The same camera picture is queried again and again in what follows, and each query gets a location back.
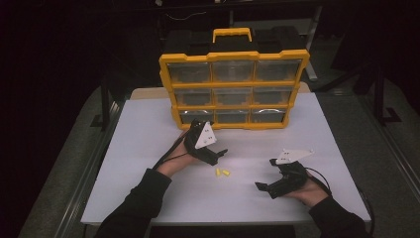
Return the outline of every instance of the toolbox handle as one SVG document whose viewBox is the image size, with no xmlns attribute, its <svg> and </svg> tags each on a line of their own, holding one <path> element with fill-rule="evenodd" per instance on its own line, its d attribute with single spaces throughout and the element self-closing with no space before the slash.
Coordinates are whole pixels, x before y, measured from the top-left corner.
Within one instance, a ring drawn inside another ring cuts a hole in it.
<svg viewBox="0 0 420 238">
<path fill-rule="evenodd" d="M 249 28 L 228 28 L 228 29 L 213 30 L 213 43 L 216 43 L 217 36 L 238 36 L 238 35 L 248 35 L 248 40 L 250 40 L 250 42 L 253 40 L 251 38 L 251 31 Z"/>
</svg>

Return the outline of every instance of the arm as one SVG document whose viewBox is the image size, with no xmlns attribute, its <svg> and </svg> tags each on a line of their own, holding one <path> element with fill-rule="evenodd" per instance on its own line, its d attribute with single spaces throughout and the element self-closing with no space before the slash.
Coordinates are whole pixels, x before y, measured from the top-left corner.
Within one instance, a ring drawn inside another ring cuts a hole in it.
<svg viewBox="0 0 420 238">
<path fill-rule="evenodd" d="M 161 164 L 155 171 L 147 169 L 139 185 L 102 222 L 95 237 L 143 237 L 151 219 L 160 212 L 164 193 L 171 183 L 170 178 L 197 161 L 186 154 L 183 143 L 168 156 L 175 157 Z"/>
<path fill-rule="evenodd" d="M 358 216 L 343 208 L 311 179 L 287 196 L 294 197 L 311 208 L 309 214 L 321 230 L 321 237 L 371 237 Z"/>
</svg>

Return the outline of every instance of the table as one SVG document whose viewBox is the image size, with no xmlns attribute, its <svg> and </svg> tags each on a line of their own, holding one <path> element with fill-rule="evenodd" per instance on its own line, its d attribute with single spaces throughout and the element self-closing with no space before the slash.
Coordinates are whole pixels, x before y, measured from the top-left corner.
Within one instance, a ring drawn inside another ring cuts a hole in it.
<svg viewBox="0 0 420 238">
<path fill-rule="evenodd" d="M 180 133 L 167 98 L 128 100 L 87 202 L 81 222 L 99 225 L 136 186 Z M 296 224 L 312 221 L 297 200 L 271 199 L 255 181 L 280 179 L 269 164 L 282 149 L 314 150 L 303 166 L 319 171 L 343 207 L 370 221 L 314 93 L 298 93 L 287 128 L 215 130 L 215 152 L 229 149 L 211 167 L 197 163 L 173 177 L 152 225 Z M 229 177 L 216 177 L 215 169 Z"/>
</svg>

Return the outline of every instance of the toolbox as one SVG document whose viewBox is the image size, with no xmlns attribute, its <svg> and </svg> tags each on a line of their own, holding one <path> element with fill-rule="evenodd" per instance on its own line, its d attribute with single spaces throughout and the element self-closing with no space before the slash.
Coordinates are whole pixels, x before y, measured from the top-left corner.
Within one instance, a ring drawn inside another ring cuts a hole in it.
<svg viewBox="0 0 420 238">
<path fill-rule="evenodd" d="M 171 114 L 180 129 L 284 128 L 309 53 L 293 27 L 169 33 L 159 59 Z"/>
</svg>

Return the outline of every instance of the yellow piece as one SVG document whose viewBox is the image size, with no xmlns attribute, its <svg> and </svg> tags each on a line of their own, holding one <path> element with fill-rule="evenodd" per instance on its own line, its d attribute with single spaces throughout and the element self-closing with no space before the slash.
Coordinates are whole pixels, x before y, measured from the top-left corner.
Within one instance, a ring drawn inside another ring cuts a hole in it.
<svg viewBox="0 0 420 238">
<path fill-rule="evenodd" d="M 223 175 L 225 175 L 225 176 L 229 176 L 231 173 L 230 172 L 228 172 L 228 171 L 226 171 L 226 170 L 222 170 L 222 173 L 223 173 Z"/>
</svg>

